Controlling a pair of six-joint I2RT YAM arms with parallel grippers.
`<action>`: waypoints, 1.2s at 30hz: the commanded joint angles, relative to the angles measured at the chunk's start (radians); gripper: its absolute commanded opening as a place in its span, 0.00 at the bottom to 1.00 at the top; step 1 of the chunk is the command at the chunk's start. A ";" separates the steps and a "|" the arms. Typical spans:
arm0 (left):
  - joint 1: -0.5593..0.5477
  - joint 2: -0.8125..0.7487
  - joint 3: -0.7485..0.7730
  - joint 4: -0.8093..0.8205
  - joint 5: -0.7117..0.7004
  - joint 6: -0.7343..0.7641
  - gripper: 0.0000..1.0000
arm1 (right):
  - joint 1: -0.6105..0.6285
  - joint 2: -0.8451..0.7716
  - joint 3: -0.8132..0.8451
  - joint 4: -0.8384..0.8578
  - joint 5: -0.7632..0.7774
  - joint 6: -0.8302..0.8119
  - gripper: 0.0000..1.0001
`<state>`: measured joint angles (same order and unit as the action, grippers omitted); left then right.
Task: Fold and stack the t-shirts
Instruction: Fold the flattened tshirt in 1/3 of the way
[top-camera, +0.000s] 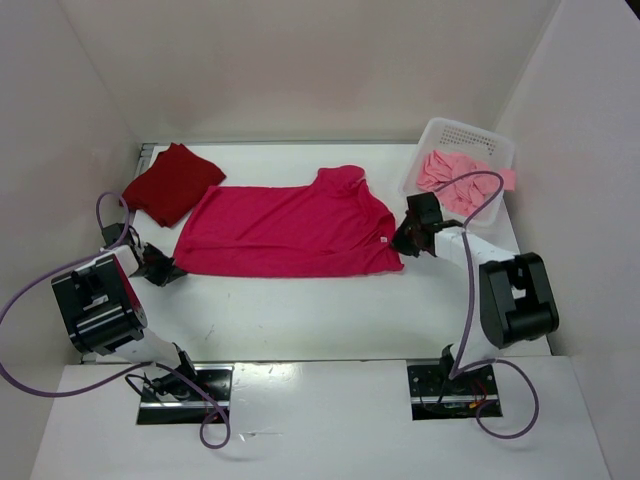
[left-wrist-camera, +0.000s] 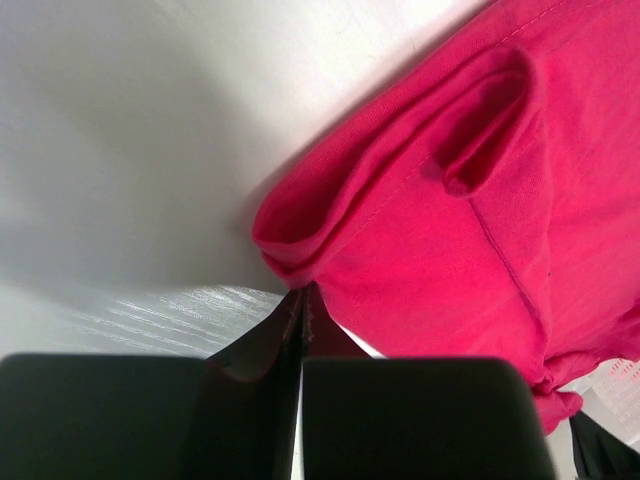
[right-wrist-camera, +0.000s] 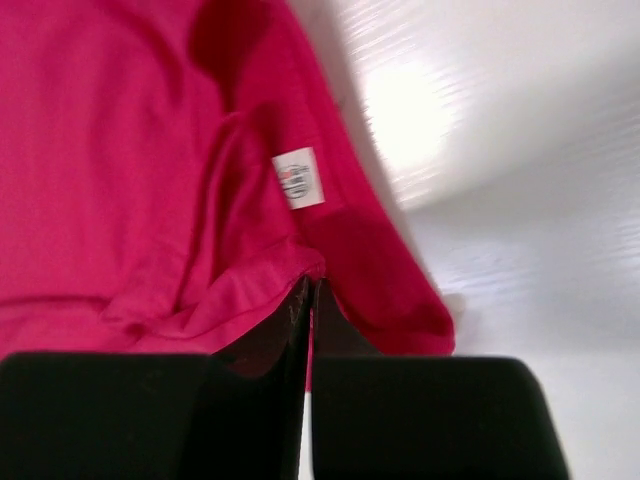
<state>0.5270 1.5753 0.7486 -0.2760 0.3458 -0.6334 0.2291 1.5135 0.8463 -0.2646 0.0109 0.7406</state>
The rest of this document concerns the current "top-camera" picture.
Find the dark red t shirt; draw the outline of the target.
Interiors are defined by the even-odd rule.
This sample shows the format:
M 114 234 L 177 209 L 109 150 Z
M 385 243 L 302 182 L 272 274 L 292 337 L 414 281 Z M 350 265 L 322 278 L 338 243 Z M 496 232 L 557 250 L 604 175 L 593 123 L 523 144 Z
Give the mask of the dark red t shirt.
M 172 143 L 155 162 L 124 190 L 131 211 L 142 210 L 159 226 L 172 228 L 205 195 L 226 179 L 214 163 Z

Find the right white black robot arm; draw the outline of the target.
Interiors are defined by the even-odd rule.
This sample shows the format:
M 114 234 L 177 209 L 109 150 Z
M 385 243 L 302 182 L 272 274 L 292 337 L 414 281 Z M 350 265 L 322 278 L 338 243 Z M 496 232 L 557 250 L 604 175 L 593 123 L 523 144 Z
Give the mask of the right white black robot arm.
M 461 222 L 444 219 L 433 193 L 407 198 L 406 216 L 391 246 L 402 255 L 428 253 L 466 271 L 463 333 L 443 349 L 438 371 L 441 386 L 450 393 L 464 391 L 473 382 L 473 371 L 494 363 L 499 351 L 559 327 L 541 256 L 505 250 L 468 232 Z

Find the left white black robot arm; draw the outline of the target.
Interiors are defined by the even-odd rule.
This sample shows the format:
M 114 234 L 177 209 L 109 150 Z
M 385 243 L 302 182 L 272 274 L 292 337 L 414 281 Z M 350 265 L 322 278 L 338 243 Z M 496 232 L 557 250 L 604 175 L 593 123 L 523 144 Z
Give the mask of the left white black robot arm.
M 120 245 L 51 280 L 69 339 L 82 354 L 113 355 L 131 363 L 171 369 L 164 387 L 180 400 L 194 396 L 200 376 L 187 352 L 156 335 L 130 282 L 140 277 L 157 287 L 187 273 L 149 243 Z

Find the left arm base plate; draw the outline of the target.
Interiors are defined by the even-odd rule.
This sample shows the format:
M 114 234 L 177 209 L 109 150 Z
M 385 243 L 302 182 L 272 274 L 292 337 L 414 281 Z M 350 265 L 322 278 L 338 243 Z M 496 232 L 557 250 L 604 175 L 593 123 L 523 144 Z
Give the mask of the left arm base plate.
M 192 381 L 229 415 L 232 364 L 198 364 Z M 223 419 L 200 393 L 167 371 L 143 380 L 136 424 L 140 426 L 195 425 L 212 415 L 212 423 Z

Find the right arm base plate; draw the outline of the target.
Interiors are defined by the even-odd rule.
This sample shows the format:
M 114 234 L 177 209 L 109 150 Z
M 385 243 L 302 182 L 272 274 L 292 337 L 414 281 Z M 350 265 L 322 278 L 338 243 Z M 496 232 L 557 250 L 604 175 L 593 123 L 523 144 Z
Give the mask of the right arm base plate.
M 449 380 L 435 360 L 406 365 L 412 419 L 457 420 L 502 416 L 491 366 Z

